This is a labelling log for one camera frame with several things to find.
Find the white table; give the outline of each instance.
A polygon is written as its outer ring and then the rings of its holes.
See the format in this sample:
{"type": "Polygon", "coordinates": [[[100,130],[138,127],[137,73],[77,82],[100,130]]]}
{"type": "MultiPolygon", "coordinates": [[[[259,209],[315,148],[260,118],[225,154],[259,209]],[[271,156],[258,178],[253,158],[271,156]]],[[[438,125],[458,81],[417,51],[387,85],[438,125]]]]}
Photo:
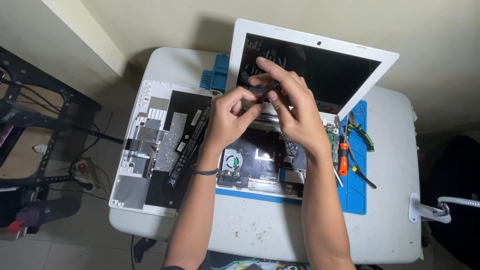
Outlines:
{"type": "MultiPolygon", "coordinates": [[[[152,53],[144,80],[198,86],[217,53],[159,48],[152,53]]],[[[373,87],[368,102],[367,176],[378,188],[367,191],[367,214],[344,213],[355,264],[408,263],[420,255],[420,222],[408,220],[410,193],[420,194],[417,150],[410,101],[403,94],[373,87]]],[[[300,206],[216,195],[212,251],[306,262],[300,206]]],[[[117,230],[167,240],[174,218],[110,209],[117,230]]]]}

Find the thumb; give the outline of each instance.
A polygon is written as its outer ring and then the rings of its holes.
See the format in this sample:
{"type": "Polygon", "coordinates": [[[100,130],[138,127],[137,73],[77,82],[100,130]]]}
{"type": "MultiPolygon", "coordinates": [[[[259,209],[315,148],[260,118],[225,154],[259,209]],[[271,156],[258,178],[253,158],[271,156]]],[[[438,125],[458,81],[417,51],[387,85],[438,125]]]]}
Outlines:
{"type": "Polygon", "coordinates": [[[238,119],[239,126],[245,130],[247,129],[248,125],[255,120],[262,111],[265,110],[265,104],[255,104],[248,109],[245,113],[243,113],[238,119]]]}
{"type": "Polygon", "coordinates": [[[293,119],[292,114],[290,113],[290,108],[287,105],[285,97],[280,94],[277,90],[272,90],[268,92],[268,99],[272,103],[273,108],[278,114],[278,119],[280,121],[288,122],[293,119]]]}

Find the blue silicone mat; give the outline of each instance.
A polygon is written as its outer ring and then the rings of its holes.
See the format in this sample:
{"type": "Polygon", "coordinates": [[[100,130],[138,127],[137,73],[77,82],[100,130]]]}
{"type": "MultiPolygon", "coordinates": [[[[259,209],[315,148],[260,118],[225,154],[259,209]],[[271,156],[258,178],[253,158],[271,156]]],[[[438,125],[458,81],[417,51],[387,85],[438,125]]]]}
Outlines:
{"type": "MultiPolygon", "coordinates": [[[[229,57],[226,55],[217,55],[214,71],[220,70],[220,72],[214,72],[209,70],[204,70],[202,74],[202,81],[200,87],[207,90],[220,90],[222,93],[225,91],[225,85],[219,85],[219,82],[224,82],[223,76],[220,76],[220,80],[216,80],[215,75],[221,74],[222,71],[228,70],[229,57]],[[210,88],[209,86],[216,81],[215,87],[210,88]]],[[[367,102],[361,100],[353,108],[355,112],[357,123],[362,125],[362,129],[367,132],[367,102]]],[[[345,117],[342,120],[342,124],[345,127],[345,122],[347,118],[345,117]]],[[[352,132],[349,136],[350,147],[352,148],[355,159],[360,167],[361,172],[367,176],[367,148],[363,141],[358,137],[355,132],[352,132]]],[[[346,176],[341,176],[343,181],[343,187],[338,187],[338,197],[340,198],[340,204],[342,210],[346,213],[360,214],[365,215],[367,213],[367,183],[365,183],[361,178],[359,178],[351,169],[348,171],[346,176]]],[[[301,200],[290,199],[290,198],[281,198],[276,196],[268,196],[247,192],[240,192],[236,190],[226,190],[217,188],[215,191],[216,194],[236,196],[249,199],[264,200],[277,203],[289,203],[301,205],[301,200]]]]}

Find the laptop screen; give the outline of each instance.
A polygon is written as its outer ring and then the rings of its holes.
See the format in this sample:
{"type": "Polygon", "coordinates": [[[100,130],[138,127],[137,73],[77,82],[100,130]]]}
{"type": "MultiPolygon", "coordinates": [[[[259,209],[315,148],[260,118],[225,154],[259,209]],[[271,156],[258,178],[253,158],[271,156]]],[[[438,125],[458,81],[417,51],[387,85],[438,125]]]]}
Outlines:
{"type": "Polygon", "coordinates": [[[262,93],[248,78],[264,73],[256,64],[265,57],[302,76],[319,111],[337,114],[380,65],[380,61],[247,33],[237,85],[262,93]]]}

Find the left hand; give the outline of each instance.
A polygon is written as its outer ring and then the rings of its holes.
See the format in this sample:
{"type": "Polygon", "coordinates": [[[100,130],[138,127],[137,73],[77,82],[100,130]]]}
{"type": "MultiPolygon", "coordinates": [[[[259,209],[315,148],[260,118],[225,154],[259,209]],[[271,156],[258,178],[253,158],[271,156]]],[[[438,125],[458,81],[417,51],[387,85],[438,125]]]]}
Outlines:
{"type": "Polygon", "coordinates": [[[265,109],[265,104],[255,104],[240,114],[241,100],[256,102],[258,95],[238,86],[212,101],[210,120],[206,130],[203,151],[220,155],[225,147],[237,140],[265,109]]]}

